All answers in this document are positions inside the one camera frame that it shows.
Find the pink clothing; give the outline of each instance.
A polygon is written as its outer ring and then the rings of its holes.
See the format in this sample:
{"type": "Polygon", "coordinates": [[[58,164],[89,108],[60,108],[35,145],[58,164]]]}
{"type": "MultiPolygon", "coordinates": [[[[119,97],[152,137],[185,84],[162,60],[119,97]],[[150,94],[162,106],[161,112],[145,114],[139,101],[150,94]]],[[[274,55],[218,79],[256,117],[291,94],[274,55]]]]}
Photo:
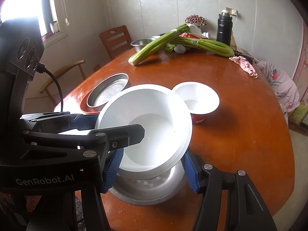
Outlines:
{"type": "Polygon", "coordinates": [[[258,67],[274,91],[288,123],[288,112],[296,109],[300,104],[299,92],[295,83],[284,70],[269,61],[260,61],[258,67]]]}
{"type": "Polygon", "coordinates": [[[256,73],[254,67],[247,61],[246,58],[242,56],[234,56],[229,58],[231,61],[238,64],[245,72],[247,72],[253,78],[258,78],[258,74],[256,73]]]}

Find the cable connector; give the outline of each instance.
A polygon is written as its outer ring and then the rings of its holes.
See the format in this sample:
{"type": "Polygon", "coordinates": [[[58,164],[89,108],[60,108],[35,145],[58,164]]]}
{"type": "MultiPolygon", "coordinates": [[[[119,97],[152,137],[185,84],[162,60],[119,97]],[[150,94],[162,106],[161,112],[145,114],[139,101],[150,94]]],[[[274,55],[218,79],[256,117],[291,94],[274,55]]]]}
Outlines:
{"type": "Polygon", "coordinates": [[[45,67],[45,65],[39,62],[38,66],[36,68],[36,72],[39,72],[40,74],[43,74],[43,73],[46,72],[46,70],[47,70],[47,68],[45,67]]]}

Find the metal tray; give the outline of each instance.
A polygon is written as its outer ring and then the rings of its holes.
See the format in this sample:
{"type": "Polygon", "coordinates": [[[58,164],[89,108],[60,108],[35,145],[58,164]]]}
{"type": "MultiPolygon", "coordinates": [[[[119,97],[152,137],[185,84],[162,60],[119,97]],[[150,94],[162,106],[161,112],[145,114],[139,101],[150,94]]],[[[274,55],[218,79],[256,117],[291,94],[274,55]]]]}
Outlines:
{"type": "Polygon", "coordinates": [[[114,95],[126,89],[128,84],[128,75],[121,73],[115,74],[103,80],[90,93],[87,99],[87,105],[90,108],[96,108],[106,104],[114,95]]]}
{"type": "Polygon", "coordinates": [[[117,175],[109,191],[126,203],[151,206],[175,196],[186,182],[186,175],[179,161],[172,169],[152,179],[131,180],[117,175]]]}

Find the window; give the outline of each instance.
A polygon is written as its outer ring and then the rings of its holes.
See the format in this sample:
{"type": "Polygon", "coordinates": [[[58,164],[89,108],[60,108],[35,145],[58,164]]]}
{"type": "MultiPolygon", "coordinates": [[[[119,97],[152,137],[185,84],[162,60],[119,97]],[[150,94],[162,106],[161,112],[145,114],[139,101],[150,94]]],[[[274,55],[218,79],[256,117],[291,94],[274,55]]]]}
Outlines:
{"type": "Polygon", "coordinates": [[[53,17],[50,0],[5,0],[1,8],[1,21],[21,17],[38,17],[41,35],[51,33],[53,17]]]}

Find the window sill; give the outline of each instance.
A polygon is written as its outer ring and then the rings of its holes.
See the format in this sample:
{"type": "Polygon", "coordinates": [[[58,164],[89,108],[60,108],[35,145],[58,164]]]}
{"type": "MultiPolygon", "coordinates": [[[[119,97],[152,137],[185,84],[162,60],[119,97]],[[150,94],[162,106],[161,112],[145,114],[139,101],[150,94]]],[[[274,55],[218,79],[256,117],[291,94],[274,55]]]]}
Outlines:
{"type": "Polygon", "coordinates": [[[64,34],[62,32],[58,32],[50,37],[48,37],[47,39],[43,40],[44,43],[44,47],[48,47],[49,45],[53,44],[56,41],[59,41],[61,39],[63,39],[64,37],[67,37],[67,34],[64,34]]]}

